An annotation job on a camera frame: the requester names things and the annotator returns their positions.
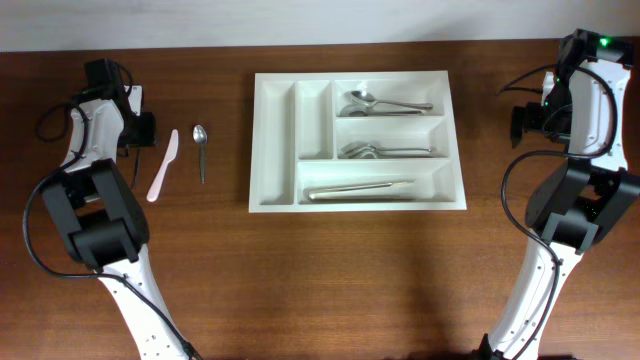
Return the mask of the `metal tongs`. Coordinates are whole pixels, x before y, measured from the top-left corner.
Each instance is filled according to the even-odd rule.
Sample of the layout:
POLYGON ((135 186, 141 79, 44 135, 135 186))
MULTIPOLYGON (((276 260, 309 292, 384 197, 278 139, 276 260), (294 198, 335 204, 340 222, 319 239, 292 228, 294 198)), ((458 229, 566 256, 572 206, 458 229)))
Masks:
POLYGON ((414 181, 388 181, 314 188, 309 189, 306 196, 312 202, 412 200, 415 198, 414 188, 414 181))

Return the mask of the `large metal spoon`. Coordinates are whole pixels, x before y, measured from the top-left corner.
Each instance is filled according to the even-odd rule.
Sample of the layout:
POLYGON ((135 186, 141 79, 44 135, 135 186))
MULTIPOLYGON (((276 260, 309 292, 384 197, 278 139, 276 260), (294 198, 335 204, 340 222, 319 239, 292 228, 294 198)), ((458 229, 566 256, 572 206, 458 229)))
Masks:
POLYGON ((413 116, 423 115, 419 110, 404 111, 377 111, 363 105, 347 105, 339 113, 340 117, 367 117, 367 116, 413 116))
POLYGON ((361 90, 354 90, 349 92, 350 98, 358 104, 374 107, 378 104, 385 105, 393 105, 399 107, 405 107, 415 110, 432 110, 434 105, 431 103, 422 103, 422 104, 414 104, 414 103, 406 103, 406 102, 398 102, 392 100, 382 100, 373 96, 371 93, 361 90))

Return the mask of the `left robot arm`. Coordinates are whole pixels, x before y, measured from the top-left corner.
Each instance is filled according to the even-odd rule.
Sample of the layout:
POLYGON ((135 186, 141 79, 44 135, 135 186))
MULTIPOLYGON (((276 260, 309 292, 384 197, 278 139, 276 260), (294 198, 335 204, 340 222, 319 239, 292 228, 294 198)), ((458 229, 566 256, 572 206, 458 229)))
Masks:
POLYGON ((110 59, 85 63, 87 86, 61 104, 69 148, 41 180, 40 196, 84 279, 100 281, 115 301, 143 359, 197 359, 171 318, 151 269, 150 230, 116 160, 156 143, 156 120, 142 109, 143 89, 110 59))

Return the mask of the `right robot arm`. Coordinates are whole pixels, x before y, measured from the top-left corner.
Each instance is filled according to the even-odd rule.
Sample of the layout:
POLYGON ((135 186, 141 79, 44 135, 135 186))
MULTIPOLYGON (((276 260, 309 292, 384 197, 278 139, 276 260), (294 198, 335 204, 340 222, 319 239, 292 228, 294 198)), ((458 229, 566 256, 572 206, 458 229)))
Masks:
POLYGON ((639 196, 639 178, 623 149, 623 102, 634 46, 577 29, 564 37, 555 63, 541 66, 540 102, 516 106, 510 138, 539 133, 563 150, 517 157, 558 157, 562 164, 528 200, 516 228, 527 248, 516 285, 474 359, 536 359, 542 333, 563 285, 583 255, 600 243, 639 196))

